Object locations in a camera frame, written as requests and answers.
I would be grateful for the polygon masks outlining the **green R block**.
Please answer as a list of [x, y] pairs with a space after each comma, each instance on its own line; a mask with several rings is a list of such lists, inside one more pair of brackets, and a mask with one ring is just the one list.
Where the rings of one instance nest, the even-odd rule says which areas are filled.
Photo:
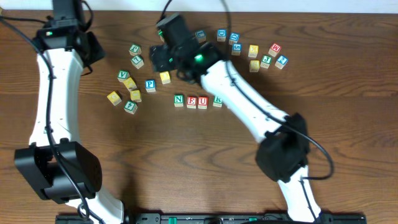
[[213, 106], [221, 108], [222, 105], [223, 105], [222, 99], [220, 97], [218, 97], [218, 96], [214, 96], [214, 98], [213, 98]]

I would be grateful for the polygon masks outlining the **blue 2 block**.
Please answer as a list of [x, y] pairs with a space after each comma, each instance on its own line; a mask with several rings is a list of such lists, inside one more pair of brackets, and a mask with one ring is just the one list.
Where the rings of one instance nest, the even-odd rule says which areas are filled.
[[289, 60], [288, 60], [287, 57], [281, 55], [281, 56], [276, 60], [275, 66], [276, 66], [277, 68], [279, 68], [279, 69], [282, 70], [282, 69], [285, 67], [285, 65], [287, 64], [288, 61], [289, 61]]

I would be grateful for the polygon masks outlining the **red M block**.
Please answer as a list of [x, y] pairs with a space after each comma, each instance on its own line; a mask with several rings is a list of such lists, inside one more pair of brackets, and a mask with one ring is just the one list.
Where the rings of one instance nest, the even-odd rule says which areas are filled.
[[268, 54], [272, 57], [276, 57], [279, 54], [279, 52], [281, 51], [281, 49], [282, 49], [282, 47], [279, 44], [273, 43], [271, 45], [271, 47], [269, 48]]

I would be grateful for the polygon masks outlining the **green N block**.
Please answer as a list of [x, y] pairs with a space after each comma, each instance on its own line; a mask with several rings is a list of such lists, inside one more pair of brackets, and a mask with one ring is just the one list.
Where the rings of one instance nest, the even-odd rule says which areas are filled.
[[184, 106], [184, 96], [183, 95], [174, 95], [174, 106], [175, 107], [183, 107]]

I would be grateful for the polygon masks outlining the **green V block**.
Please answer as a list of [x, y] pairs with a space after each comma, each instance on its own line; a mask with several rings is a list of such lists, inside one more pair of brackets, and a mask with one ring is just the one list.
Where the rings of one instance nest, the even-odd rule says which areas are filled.
[[124, 82], [125, 80], [127, 80], [130, 77], [130, 74], [128, 71], [126, 70], [120, 70], [118, 72], [117, 75], [117, 79], [119, 80], [119, 82]]

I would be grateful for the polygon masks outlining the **yellow G block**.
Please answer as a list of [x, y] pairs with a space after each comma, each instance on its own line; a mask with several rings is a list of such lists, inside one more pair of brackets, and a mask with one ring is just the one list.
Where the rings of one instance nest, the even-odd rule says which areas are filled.
[[121, 97], [115, 92], [112, 91], [108, 96], [107, 99], [113, 104], [113, 106], [118, 105], [120, 102], [122, 102]]

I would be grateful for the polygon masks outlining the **yellow C block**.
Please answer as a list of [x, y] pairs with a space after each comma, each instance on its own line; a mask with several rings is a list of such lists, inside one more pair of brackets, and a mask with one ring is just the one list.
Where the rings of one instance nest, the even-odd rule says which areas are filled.
[[142, 101], [141, 92], [139, 90], [131, 91], [130, 98], [131, 98], [131, 101], [133, 101], [133, 102], [141, 102]]

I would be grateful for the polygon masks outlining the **green 7 block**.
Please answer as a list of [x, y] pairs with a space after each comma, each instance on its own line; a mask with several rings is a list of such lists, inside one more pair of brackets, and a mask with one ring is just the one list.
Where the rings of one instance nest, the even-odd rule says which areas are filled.
[[131, 63], [136, 69], [140, 69], [144, 65], [144, 61], [140, 55], [136, 55], [131, 59]]

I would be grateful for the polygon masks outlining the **green J block left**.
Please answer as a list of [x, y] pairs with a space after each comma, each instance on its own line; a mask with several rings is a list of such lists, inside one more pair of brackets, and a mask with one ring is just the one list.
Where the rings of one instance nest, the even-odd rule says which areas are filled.
[[142, 53], [142, 49], [139, 45], [132, 44], [129, 48], [129, 53], [132, 56], [140, 55]]

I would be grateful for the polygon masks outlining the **green J block right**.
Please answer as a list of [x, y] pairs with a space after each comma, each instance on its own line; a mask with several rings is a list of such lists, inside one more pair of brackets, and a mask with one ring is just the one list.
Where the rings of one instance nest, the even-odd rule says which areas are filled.
[[271, 65], [272, 57], [268, 55], [264, 55], [260, 62], [260, 67], [268, 69]]

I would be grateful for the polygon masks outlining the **green Z block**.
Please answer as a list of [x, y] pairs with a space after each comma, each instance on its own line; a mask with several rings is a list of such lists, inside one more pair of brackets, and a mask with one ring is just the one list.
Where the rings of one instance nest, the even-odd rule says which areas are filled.
[[159, 32], [159, 37], [160, 37], [161, 41], [164, 43], [165, 40], [164, 40], [164, 36], [163, 36], [163, 32], [162, 31]]

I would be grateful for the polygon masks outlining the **blue P block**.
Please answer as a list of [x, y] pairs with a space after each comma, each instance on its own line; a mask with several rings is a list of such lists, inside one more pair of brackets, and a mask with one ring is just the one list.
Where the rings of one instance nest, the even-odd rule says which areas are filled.
[[146, 80], [145, 88], [148, 93], [155, 92], [156, 91], [155, 80]]

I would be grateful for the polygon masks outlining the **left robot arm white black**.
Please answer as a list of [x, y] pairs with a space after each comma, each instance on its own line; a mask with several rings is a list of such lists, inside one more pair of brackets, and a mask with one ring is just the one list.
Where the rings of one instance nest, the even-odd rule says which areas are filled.
[[40, 72], [34, 130], [15, 151], [18, 171], [42, 200], [75, 207], [90, 223], [129, 223], [122, 201], [102, 185], [99, 159], [81, 145], [78, 87], [84, 68], [105, 52], [92, 32], [42, 28], [33, 39]]

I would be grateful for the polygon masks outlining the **red U block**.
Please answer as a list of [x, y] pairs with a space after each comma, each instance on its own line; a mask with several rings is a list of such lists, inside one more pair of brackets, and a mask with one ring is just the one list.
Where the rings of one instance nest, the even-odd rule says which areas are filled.
[[200, 96], [198, 97], [198, 109], [207, 109], [208, 107], [208, 97], [207, 96]]

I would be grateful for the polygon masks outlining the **red E block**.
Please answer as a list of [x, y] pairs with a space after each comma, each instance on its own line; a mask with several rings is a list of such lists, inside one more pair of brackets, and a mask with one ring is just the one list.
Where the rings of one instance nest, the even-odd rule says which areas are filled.
[[197, 97], [194, 97], [194, 96], [187, 97], [187, 108], [190, 108], [190, 109], [197, 108]]

